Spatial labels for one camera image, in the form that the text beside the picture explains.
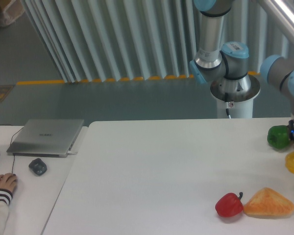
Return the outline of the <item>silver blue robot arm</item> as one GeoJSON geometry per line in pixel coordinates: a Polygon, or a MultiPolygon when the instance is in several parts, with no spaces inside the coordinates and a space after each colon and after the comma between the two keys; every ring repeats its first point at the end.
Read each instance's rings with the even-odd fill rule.
{"type": "MultiPolygon", "coordinates": [[[[202,23],[199,50],[190,61],[191,72],[199,83],[212,81],[210,93],[217,102],[219,118],[251,118],[260,83],[247,73],[248,47],[241,42],[221,44],[224,18],[232,1],[196,0],[194,4],[202,14],[202,23]]],[[[261,0],[259,4],[294,45],[294,3],[261,0]]],[[[290,101],[286,138],[294,144],[294,59],[272,55],[262,63],[260,73],[290,101]]]]}

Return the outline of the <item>person's hand on mouse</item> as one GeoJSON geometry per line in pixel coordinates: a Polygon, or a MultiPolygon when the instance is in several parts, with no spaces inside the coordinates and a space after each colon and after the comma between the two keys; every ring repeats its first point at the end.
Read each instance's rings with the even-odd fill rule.
{"type": "Polygon", "coordinates": [[[11,186],[11,179],[13,173],[6,173],[0,175],[0,190],[6,190],[13,193],[17,186],[11,186]]]}

